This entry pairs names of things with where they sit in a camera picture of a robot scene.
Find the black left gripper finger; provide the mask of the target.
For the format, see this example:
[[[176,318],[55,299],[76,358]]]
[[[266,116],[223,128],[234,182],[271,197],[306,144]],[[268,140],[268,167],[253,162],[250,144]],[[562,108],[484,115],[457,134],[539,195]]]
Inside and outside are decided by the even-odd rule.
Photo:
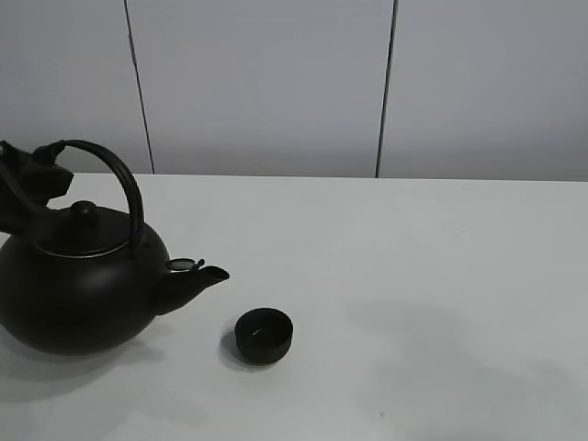
[[[58,220],[58,212],[31,199],[8,173],[1,173],[1,232],[42,234]]]
[[[33,200],[49,200],[64,196],[74,179],[74,174],[54,164],[43,165],[7,141],[1,141],[1,163],[18,185]]]

